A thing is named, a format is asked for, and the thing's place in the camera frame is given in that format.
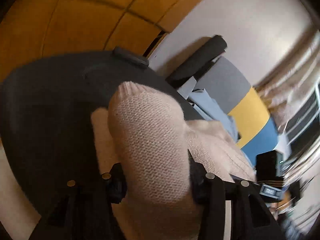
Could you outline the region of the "wooden wardrobe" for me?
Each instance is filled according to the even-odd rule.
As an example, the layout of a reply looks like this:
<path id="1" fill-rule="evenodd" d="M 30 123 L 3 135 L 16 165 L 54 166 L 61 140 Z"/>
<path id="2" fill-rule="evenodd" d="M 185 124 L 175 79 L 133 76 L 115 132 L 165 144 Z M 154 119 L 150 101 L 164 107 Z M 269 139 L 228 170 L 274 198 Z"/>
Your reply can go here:
<path id="1" fill-rule="evenodd" d="M 149 55 L 202 0 L 12 0 L 1 16 L 1 78 L 53 55 L 119 46 Z"/>

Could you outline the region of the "beige knitted sweater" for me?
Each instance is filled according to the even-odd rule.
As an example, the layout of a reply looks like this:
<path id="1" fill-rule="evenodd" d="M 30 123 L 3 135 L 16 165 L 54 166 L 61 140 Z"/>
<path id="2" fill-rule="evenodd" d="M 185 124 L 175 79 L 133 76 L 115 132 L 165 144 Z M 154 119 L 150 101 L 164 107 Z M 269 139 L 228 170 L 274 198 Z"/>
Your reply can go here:
<path id="1" fill-rule="evenodd" d="M 224 181 L 255 180 L 218 121 L 187 121 L 171 96 L 133 82 L 91 115 L 99 170 L 122 165 L 127 194 L 112 206 L 127 239 L 196 239 L 202 209 L 191 196 L 189 157 Z"/>

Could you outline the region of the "grey yellow blue headboard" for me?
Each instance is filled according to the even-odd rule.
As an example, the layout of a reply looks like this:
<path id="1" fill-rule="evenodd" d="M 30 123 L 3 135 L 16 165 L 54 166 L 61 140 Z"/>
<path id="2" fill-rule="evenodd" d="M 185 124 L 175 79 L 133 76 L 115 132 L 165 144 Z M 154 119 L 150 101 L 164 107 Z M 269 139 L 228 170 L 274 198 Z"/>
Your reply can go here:
<path id="1" fill-rule="evenodd" d="M 267 107 L 245 76 L 225 57 L 209 62 L 194 75 L 196 89 L 205 89 L 233 117 L 240 134 L 237 145 L 255 165 L 256 156 L 272 151 L 278 132 Z"/>

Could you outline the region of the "light blue grey garment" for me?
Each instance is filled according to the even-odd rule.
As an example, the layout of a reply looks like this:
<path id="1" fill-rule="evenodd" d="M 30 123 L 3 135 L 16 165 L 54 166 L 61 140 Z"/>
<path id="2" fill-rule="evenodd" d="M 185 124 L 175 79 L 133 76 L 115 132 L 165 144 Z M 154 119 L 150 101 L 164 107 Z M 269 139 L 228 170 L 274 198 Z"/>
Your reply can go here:
<path id="1" fill-rule="evenodd" d="M 234 142 L 239 142 L 244 135 L 239 118 L 231 115 L 231 110 L 249 92 L 251 85 L 241 78 L 234 81 L 214 81 L 212 84 L 197 85 L 194 77 L 190 77 L 177 92 L 203 117 L 204 120 L 221 122 Z"/>

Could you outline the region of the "black rolled mat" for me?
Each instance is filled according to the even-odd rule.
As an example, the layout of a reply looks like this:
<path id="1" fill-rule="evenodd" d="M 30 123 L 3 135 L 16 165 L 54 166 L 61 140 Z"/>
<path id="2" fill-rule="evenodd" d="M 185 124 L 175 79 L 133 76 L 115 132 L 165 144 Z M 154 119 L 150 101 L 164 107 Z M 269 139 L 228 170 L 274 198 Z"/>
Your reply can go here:
<path id="1" fill-rule="evenodd" d="M 203 37 L 204 42 L 184 62 L 182 62 L 166 81 L 174 88 L 181 87 L 190 77 L 194 76 L 208 62 L 220 56 L 227 48 L 227 42 L 221 35 Z"/>

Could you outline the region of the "window with white frame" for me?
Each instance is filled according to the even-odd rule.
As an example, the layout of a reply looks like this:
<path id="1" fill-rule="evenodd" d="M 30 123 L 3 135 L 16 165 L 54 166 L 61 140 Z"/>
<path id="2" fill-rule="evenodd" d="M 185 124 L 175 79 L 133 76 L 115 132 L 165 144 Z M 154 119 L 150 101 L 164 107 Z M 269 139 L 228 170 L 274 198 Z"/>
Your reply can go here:
<path id="1" fill-rule="evenodd" d="M 285 161 L 289 166 L 299 159 L 319 137 L 319 84 L 295 116 L 287 123 L 285 134 L 291 154 Z"/>

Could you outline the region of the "patterned beige curtain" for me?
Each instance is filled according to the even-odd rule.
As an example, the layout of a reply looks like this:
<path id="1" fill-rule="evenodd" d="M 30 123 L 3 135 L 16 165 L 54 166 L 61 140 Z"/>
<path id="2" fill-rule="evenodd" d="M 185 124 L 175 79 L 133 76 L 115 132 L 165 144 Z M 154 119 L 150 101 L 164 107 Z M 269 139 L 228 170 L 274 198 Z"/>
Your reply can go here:
<path id="1" fill-rule="evenodd" d="M 257 87 L 279 133 L 319 83 L 319 30 L 309 33 Z"/>

